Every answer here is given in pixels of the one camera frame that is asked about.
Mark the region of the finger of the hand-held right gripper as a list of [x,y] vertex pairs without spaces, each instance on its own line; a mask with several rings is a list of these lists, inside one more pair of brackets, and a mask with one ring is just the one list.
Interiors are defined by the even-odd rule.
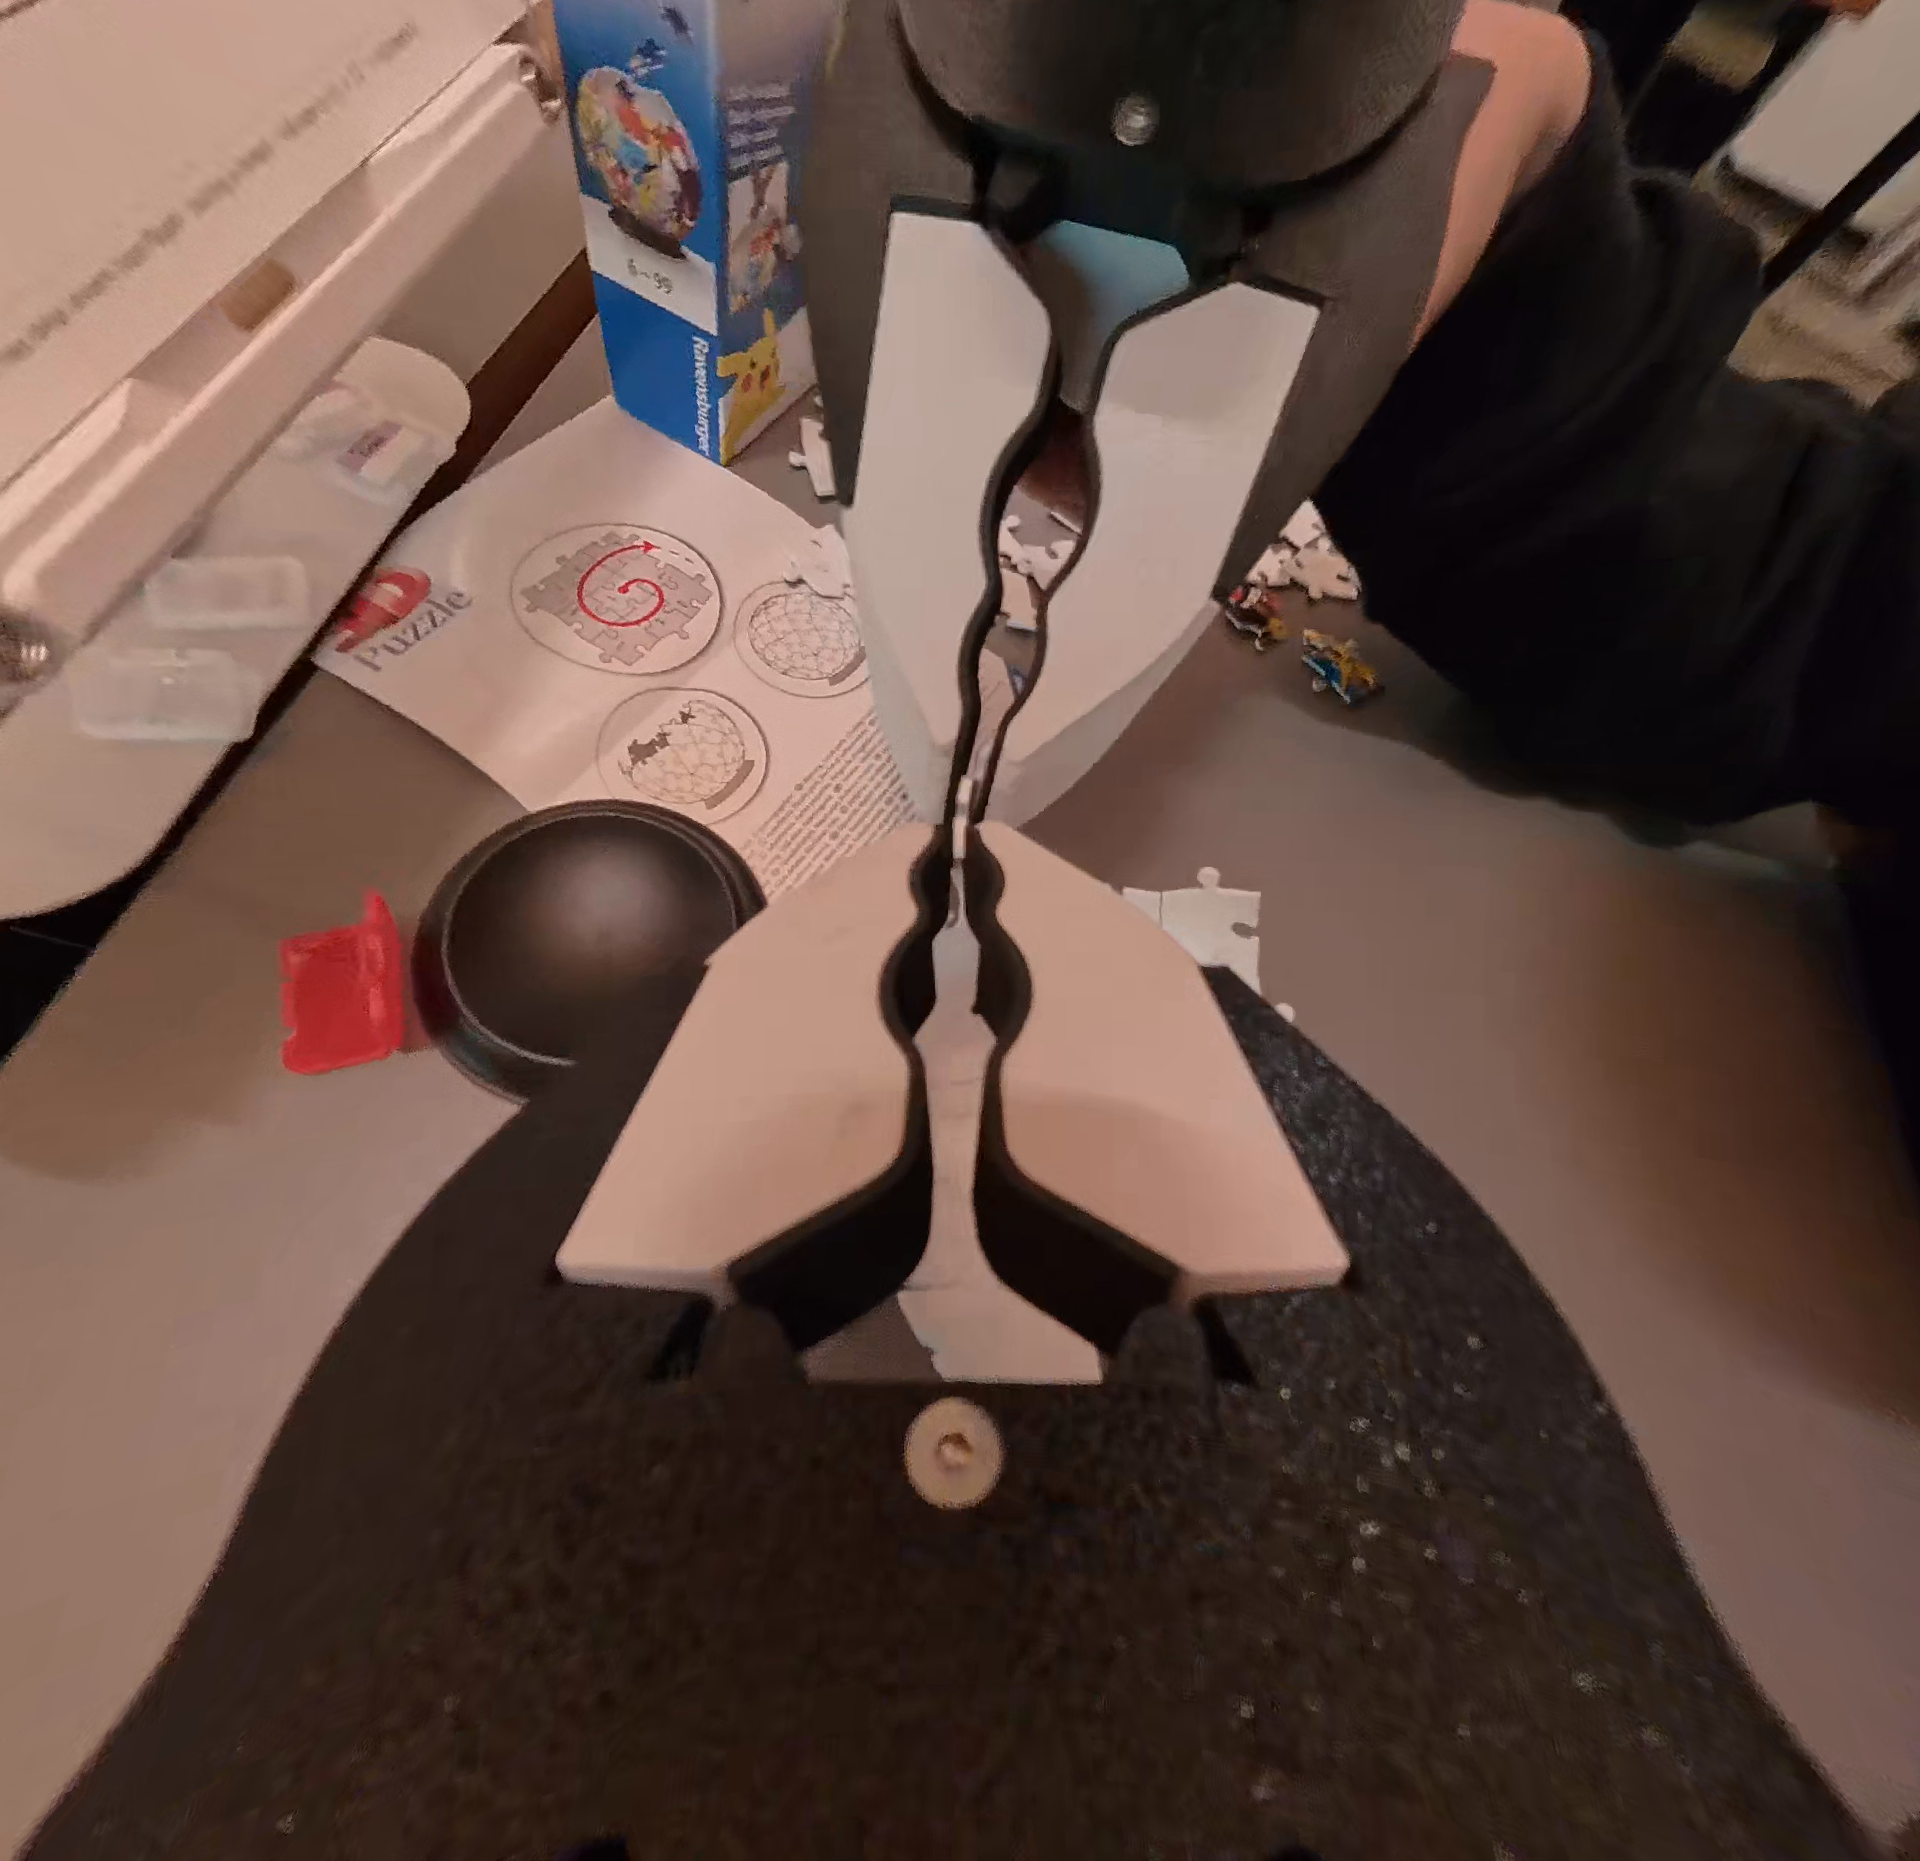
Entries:
[[896,213],[846,543],[868,688],[916,821],[969,747],[963,647],[997,598],[990,501],[1053,367],[1045,302],[981,222]]
[[979,806],[1033,821],[1117,744],[1213,609],[1319,311],[1230,282],[1127,323],[1088,413],[1093,496]]

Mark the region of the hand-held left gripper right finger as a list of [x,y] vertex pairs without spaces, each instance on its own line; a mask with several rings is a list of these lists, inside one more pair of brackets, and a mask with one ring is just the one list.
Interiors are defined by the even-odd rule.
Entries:
[[973,1214],[995,1279],[1100,1352],[1159,1308],[1341,1286],[1350,1250],[1213,972],[1000,821],[969,832],[964,875],[994,1030]]

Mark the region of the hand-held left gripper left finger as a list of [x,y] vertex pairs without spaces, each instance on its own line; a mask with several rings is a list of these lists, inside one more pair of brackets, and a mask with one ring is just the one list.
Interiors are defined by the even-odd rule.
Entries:
[[558,1253],[584,1286],[772,1317],[809,1349],[896,1297],[932,1232],[916,1032],[949,844],[909,821],[708,959]]

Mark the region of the curved assembled white puzzle section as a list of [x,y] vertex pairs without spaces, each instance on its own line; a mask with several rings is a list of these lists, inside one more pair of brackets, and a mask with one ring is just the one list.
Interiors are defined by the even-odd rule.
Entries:
[[[933,1145],[932,1236],[900,1308],[943,1380],[1096,1383],[1115,1352],[1096,1349],[1007,1289],[975,1232],[973,1172],[994,1030],[975,1012],[981,948],[966,921],[964,852],[957,854],[960,897],[933,942],[937,1006],[918,1032]],[[1224,1010],[1265,1006],[1256,891],[1224,887],[1213,864],[1182,887],[1117,891],[1213,972]]]

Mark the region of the person's right forearm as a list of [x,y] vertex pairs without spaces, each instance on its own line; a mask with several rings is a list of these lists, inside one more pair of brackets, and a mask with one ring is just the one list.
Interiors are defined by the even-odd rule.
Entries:
[[1369,616],[1558,789],[1913,832],[1915,384],[1732,364],[1754,241],[1628,157],[1584,39],[1586,114],[1315,505]]

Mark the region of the pile of loose puzzle pieces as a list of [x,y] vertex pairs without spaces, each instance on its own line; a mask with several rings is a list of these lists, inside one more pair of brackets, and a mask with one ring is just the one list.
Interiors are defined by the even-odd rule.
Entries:
[[[785,449],[785,460],[808,481],[818,505],[833,505],[833,452],[817,413],[801,413],[796,444]],[[997,621],[1021,636],[1038,632],[1041,602],[1052,592],[1069,556],[1079,548],[1078,525],[1069,519],[1069,512],[1053,505],[1042,505],[1042,508],[1048,521],[1067,531],[1063,537],[1047,543],[1024,537],[1017,511],[1007,512],[997,529],[995,557],[1002,577]],[[851,604],[855,598],[851,552],[834,526],[815,529],[804,552],[787,557],[782,577],[820,600]],[[1351,604],[1360,595],[1357,567],[1333,542],[1325,519],[1309,501],[1294,511],[1279,537],[1242,580],[1246,577],[1260,577],[1279,591],[1302,591],[1315,604],[1325,600]]]

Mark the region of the black round ball stand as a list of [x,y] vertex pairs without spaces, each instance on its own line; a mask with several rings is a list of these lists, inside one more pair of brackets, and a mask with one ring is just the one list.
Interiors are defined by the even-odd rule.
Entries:
[[471,848],[419,918],[420,1028],[510,1101],[609,1039],[660,1058],[711,956],[764,907],[744,854],[683,813],[618,798],[525,813]]

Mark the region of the blue puzzle box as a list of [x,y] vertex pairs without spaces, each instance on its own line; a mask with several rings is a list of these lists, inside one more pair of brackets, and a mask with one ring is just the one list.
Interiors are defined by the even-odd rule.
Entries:
[[844,0],[551,0],[613,394],[732,463],[815,384],[804,146]]

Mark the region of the person's right hand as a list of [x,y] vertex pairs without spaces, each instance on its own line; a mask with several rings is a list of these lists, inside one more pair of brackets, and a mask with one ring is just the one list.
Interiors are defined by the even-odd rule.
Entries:
[[1448,235],[1420,343],[1485,259],[1503,217],[1543,179],[1573,137],[1592,92],[1592,55],[1563,12],[1507,0],[1466,0],[1454,49],[1493,73],[1460,146]]

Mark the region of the red plastic clip part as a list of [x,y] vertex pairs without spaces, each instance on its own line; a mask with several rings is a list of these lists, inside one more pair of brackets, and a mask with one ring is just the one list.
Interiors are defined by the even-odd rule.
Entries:
[[280,942],[282,1067],[313,1078],[394,1058],[410,1028],[404,937],[369,890],[357,921]]

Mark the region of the printed instruction sheet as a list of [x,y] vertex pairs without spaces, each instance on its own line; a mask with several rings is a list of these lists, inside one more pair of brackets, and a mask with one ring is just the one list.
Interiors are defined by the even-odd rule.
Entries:
[[777,897],[912,813],[844,552],[605,401],[413,521],[316,658],[522,810],[672,812]]

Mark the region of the small clear plastic box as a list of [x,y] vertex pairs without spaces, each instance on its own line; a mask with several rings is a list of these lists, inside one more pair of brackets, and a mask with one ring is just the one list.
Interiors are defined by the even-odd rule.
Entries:
[[171,632],[297,630],[315,621],[307,568],[292,556],[194,556],[161,561],[140,589]]
[[238,744],[263,695],[225,647],[89,647],[62,679],[78,733],[108,744]]
[[378,501],[417,501],[454,453],[459,436],[333,378],[290,418],[273,453]]

